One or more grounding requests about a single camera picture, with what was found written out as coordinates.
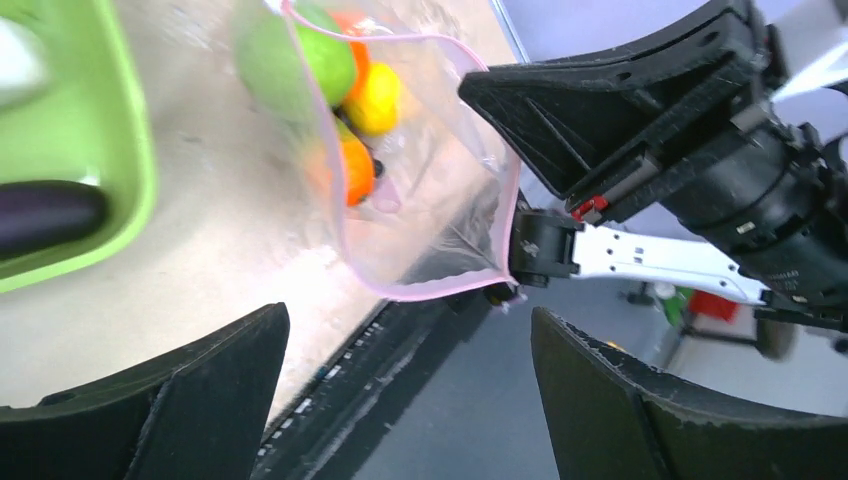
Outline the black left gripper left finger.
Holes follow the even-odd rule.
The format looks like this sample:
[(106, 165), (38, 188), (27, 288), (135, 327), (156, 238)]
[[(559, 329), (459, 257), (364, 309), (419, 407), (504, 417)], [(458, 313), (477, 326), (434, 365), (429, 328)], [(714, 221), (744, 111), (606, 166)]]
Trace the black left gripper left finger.
[(5, 479), (246, 479), (290, 331), (269, 304), (108, 377), (1, 410)]

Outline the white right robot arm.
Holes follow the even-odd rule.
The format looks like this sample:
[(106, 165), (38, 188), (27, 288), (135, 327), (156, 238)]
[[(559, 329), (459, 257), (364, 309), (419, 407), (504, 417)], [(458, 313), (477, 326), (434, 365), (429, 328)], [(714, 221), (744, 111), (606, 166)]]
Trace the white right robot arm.
[(615, 48), (468, 73), (458, 94), (564, 204), (516, 215), (520, 284), (666, 282), (842, 332), (845, 138), (774, 110), (820, 88), (847, 89), (843, 1), (773, 23), (710, 1)]

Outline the yellow pear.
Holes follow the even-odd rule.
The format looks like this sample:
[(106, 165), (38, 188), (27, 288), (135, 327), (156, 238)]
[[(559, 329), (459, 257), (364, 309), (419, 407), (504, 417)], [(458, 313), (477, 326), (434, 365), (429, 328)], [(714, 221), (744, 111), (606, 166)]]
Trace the yellow pear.
[(399, 123), (401, 93), (402, 82), (395, 71), (385, 63), (373, 63), (359, 90), (345, 100), (342, 109), (360, 132), (383, 135)]

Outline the purple eggplant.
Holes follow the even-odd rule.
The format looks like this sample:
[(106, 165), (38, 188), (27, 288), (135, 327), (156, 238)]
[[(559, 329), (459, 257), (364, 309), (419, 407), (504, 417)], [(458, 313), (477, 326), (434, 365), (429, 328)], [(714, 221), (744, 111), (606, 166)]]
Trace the purple eggplant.
[(66, 180), (1, 186), (1, 258), (87, 238), (109, 217), (109, 200), (98, 187)]

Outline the green bok choy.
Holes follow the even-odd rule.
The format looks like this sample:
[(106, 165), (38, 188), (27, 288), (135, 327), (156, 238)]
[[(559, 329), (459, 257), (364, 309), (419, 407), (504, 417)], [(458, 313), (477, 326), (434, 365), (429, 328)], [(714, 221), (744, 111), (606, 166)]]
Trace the green bok choy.
[(1, 18), (1, 108), (25, 102), (51, 82), (48, 50), (28, 27)]

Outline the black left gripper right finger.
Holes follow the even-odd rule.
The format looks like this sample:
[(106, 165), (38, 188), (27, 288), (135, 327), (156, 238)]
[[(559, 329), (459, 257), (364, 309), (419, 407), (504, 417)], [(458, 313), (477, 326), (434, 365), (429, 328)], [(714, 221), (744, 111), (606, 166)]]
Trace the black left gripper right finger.
[(553, 311), (531, 347), (563, 479), (843, 479), (847, 422), (720, 393), (649, 366)]

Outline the green apple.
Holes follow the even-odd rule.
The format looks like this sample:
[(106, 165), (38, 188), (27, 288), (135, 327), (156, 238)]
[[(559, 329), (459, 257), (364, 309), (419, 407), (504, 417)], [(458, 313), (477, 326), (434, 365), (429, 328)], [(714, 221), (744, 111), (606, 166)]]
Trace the green apple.
[(242, 1), (233, 17), (233, 54), (240, 79), (254, 99), (279, 119), (303, 122), (313, 113), (309, 81), (330, 107), (344, 100), (358, 70), (351, 46), (326, 35), (339, 33), (328, 11), (311, 1), (296, 1), (295, 11), (319, 27), (289, 23), (278, 4)]

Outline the orange green mango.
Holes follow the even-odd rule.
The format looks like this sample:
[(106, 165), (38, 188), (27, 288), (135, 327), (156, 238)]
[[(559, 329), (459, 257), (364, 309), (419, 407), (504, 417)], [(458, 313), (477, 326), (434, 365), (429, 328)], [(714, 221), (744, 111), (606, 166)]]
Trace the orange green mango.
[[(375, 189), (377, 173), (374, 160), (363, 141), (338, 117), (335, 118), (335, 126), (344, 165), (346, 206), (355, 207), (364, 202)], [(333, 173), (320, 148), (313, 147), (308, 153), (305, 170), (307, 178), (320, 192), (330, 192)]]

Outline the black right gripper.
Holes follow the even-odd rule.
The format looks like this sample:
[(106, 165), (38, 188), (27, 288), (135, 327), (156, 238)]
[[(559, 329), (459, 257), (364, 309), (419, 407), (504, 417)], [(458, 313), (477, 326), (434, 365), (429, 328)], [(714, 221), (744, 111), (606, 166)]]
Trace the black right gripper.
[(847, 171), (781, 123), (766, 25), (710, 1), (600, 52), (472, 72), (459, 97), (556, 197), (584, 275), (790, 312), (847, 303)]

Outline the orange fruit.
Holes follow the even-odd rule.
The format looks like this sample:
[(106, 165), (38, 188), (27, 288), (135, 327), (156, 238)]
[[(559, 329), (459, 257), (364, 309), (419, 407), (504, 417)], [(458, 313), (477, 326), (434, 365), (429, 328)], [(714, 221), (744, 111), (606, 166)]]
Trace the orange fruit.
[[(366, 16), (353, 11), (331, 10), (330, 16), (335, 20), (341, 32), (347, 36), (360, 37), (365, 35)], [(352, 101), (363, 89), (371, 66), (370, 53), (363, 42), (348, 41), (356, 66), (355, 82), (344, 98), (344, 103)]]

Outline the clear zip top bag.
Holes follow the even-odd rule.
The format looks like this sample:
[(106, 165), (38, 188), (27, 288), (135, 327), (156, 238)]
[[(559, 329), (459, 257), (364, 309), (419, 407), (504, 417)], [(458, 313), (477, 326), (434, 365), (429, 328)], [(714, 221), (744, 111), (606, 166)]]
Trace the clear zip top bag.
[[(289, 22), (321, 29), (280, 6)], [(389, 65), (402, 82), (399, 123), (390, 132), (360, 132), (342, 109), (325, 105), (313, 80), (313, 113), (303, 122), (279, 119), (252, 101), (277, 136), (277, 158), (292, 174), (307, 225), (347, 269), (377, 295), (394, 301), (430, 300), (493, 285), (513, 285), (509, 229), (520, 162), (464, 101), (467, 73), (485, 71), (462, 40), (459, 23), (436, 1), (311, 1), (366, 16), (365, 35), (328, 36), (363, 42), (371, 64)], [(377, 173), (374, 191), (347, 207), (335, 118), (363, 141)], [(330, 192), (307, 178), (305, 158), (320, 148), (333, 173)]]

